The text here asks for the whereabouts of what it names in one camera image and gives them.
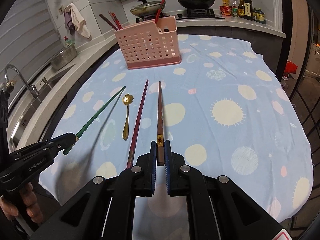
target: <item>table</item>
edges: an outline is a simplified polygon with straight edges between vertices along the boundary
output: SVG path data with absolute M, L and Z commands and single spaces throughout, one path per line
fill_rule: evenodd
M 165 139 L 204 175 L 227 175 L 277 221 L 291 217 L 311 192 L 310 144 L 275 75 L 250 43 L 203 35 L 179 35 L 178 65 L 128 70 L 120 50 L 79 90 L 53 137 L 77 133 L 121 87 L 132 94 L 129 139 L 122 139 L 126 106 L 112 102 L 67 156 L 40 174 L 39 183 L 64 204 L 94 176 L 126 168 L 146 79 L 134 162 L 156 140 L 158 81 L 162 81 Z M 157 167 L 155 195 L 137 197 L 133 238 L 188 239 L 185 197 L 166 195 Z

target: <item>gold spoon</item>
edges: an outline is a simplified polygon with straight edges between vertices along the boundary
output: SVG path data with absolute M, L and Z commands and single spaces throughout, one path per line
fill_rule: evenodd
M 129 136 L 129 105 L 133 101 L 133 96 L 126 94 L 122 98 L 122 102 L 125 106 L 127 106 L 127 119 L 125 120 L 124 128 L 123 128 L 123 133 L 122 133 L 122 138 L 126 141 L 128 136 Z

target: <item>stove burner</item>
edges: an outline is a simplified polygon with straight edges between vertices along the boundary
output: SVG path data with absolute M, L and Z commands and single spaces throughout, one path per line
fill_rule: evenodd
M 161 12 L 159 18 L 162 18 L 162 17 L 164 17 L 164 15 L 163 15 L 163 13 Z M 148 15 L 148 16 L 143 16 L 143 17 L 139 17 L 139 18 L 136 18 L 136 23 L 144 22 L 144 21 L 148 21 L 148 20 L 152 20 L 152 19 L 155 19 L 155 18 L 156 18 L 156 15 L 155 15 L 155 14 Z
M 181 13 L 177 14 L 179 19 L 183 19 Z M 215 18 L 215 19 L 224 19 L 224 17 L 216 16 L 212 8 L 209 9 L 187 9 L 187 18 Z

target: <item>kitchen sink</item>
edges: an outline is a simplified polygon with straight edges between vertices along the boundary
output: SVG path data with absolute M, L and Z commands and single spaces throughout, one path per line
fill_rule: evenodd
M 33 99 L 29 105 L 26 107 L 25 111 L 22 113 L 20 118 L 18 119 L 18 122 L 16 123 L 12 134 L 9 138 L 9 150 L 10 152 L 13 152 L 17 149 L 18 143 L 23 135 L 23 132 L 25 128 L 27 127 L 30 119 L 40 106 L 41 102 L 44 100 L 44 98 L 48 95 L 48 93 L 51 91 L 51 89 L 54 87 L 55 84 L 58 83 L 58 81 L 69 71 L 70 68 L 72 68 L 74 65 L 70 66 L 69 68 L 61 71 L 56 76 L 50 78 L 47 81 L 47 85 L 44 85 L 39 90 L 39 96 L 36 99 Z

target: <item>finger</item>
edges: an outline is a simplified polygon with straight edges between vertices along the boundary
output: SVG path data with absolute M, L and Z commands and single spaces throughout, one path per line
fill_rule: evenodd
M 30 217 L 34 218 L 36 216 L 38 216 L 41 212 L 41 209 L 40 209 L 40 206 L 38 203 L 32 205 L 32 206 L 29 206 L 27 208 L 27 213 Z
M 26 206 L 32 206 L 36 204 L 37 197 L 34 192 L 27 192 L 25 194 L 21 194 L 22 200 Z
M 0 207 L 9 220 L 12 220 L 13 217 L 18 216 L 19 214 L 18 209 L 15 207 L 15 205 L 5 200 L 3 196 L 0 197 Z
M 24 195 L 27 193 L 30 193 L 33 190 L 33 185 L 31 182 L 27 183 L 21 190 L 20 190 L 20 195 Z
M 43 214 L 42 212 L 40 211 L 40 213 L 34 217 L 34 218 L 31 218 L 31 220 L 35 223 L 42 223 L 43 222 Z

